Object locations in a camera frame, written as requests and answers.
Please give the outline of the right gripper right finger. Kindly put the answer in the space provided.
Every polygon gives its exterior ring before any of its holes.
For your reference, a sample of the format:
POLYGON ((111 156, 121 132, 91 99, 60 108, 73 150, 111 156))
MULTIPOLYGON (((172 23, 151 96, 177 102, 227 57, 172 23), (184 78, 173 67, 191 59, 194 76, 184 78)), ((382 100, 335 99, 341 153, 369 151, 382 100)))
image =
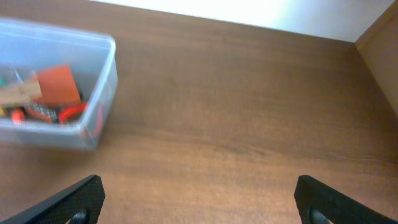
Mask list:
POLYGON ((397 224, 309 175, 298 177, 294 198, 303 224, 397 224))

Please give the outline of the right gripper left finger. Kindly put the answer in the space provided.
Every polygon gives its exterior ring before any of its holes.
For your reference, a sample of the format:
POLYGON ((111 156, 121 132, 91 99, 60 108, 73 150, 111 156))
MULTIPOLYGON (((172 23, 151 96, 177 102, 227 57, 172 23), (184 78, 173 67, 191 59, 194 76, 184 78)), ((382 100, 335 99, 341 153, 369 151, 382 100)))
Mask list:
POLYGON ((4 224, 96 224, 105 200, 101 177, 89 175, 55 195, 2 222, 4 224))

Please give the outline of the orange socket bit rail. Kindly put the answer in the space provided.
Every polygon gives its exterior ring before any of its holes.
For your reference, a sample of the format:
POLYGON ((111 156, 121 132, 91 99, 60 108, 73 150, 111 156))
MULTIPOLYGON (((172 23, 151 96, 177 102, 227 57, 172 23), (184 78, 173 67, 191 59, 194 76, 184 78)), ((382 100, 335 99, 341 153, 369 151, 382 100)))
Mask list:
POLYGON ((47 123, 57 123, 58 113, 44 105, 32 103, 25 107, 27 114, 34 119, 45 121, 47 123))

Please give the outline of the orange scraper wooden handle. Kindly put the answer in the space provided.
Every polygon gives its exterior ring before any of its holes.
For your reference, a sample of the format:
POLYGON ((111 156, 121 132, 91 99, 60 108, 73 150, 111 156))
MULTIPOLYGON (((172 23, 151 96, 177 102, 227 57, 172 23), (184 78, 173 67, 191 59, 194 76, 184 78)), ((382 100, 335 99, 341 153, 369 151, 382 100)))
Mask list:
POLYGON ((26 81, 14 82, 1 88, 2 106, 22 106, 29 103, 62 106, 80 101, 81 97, 68 65, 50 67, 32 75, 26 81))

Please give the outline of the clear plastic container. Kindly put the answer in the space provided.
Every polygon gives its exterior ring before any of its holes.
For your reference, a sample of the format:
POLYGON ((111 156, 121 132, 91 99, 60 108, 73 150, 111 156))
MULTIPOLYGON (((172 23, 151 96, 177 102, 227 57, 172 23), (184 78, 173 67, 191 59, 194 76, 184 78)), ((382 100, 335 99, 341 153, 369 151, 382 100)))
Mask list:
POLYGON ((91 150, 118 85, 105 34, 1 19, 1 142, 91 150))

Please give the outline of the small red cutter pliers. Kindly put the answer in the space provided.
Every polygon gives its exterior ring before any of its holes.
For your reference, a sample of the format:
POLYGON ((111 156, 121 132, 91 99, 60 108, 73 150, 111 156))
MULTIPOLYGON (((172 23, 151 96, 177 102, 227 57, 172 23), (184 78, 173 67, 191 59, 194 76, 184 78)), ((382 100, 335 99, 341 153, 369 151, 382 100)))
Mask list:
MULTIPOLYGON (((88 103, 82 102, 78 105, 69 106, 62 109, 58 114, 58 120, 61 125, 70 124, 72 121, 77 120, 87 109, 88 103)), ((103 107, 104 104, 100 103, 96 115, 96 126, 92 132, 81 134, 84 138, 97 138, 100 136, 103 128, 103 107)))

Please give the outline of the long nose pliers orange black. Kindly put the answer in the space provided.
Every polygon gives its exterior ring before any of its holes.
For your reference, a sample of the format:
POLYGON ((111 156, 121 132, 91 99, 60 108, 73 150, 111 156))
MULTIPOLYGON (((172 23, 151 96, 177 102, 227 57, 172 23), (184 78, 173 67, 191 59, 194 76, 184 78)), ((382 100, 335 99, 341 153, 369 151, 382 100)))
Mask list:
POLYGON ((14 124, 22 124, 25 121, 24 108, 13 108, 11 110, 11 119, 14 124))

